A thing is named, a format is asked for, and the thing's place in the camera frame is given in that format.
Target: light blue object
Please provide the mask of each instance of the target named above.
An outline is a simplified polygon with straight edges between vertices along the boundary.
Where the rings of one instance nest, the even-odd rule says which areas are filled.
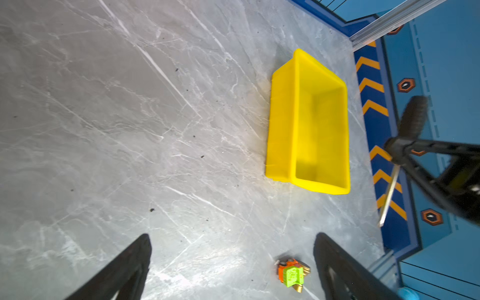
[[[403,300],[420,300],[420,296],[411,288],[399,288],[396,294]]]

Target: black wheel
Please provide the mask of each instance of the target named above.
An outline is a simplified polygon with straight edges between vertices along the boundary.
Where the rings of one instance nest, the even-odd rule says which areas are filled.
[[[413,96],[403,112],[398,135],[413,140],[418,139],[427,120],[428,98],[425,96]]]

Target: metal rod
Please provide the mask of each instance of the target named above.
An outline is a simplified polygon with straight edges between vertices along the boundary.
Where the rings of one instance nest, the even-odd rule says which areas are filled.
[[[446,0],[406,0],[350,37],[353,51],[383,37]]]
[[[387,187],[387,199],[385,200],[385,204],[380,211],[380,220],[378,221],[378,227],[382,227],[385,223],[385,218],[387,217],[388,208],[390,207],[390,203],[392,202],[393,192],[395,190],[396,180],[398,179],[398,174],[400,173],[400,166],[394,165],[392,171],[392,180],[388,184]]]

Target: metal frame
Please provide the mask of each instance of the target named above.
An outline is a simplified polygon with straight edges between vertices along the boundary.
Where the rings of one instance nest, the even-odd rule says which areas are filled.
[[[353,51],[386,35],[446,0],[406,0],[350,37]]]
[[[465,165],[480,161],[480,145],[395,137],[388,140],[384,148],[392,156],[392,162],[401,165],[434,204],[454,215],[480,224],[480,195],[471,190],[453,193],[445,184],[461,172]],[[412,150],[452,155],[452,162],[438,178],[435,178],[409,156]],[[480,169],[468,179],[469,184],[476,184],[479,177]]]

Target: marble floor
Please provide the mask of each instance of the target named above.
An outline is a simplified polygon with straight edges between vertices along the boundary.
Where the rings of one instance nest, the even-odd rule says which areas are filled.
[[[264,176],[297,48],[349,88],[349,195]],[[0,99],[0,299],[62,300],[145,232],[145,300],[324,299],[274,268],[321,231],[383,254],[350,42],[287,0],[0,1]]]

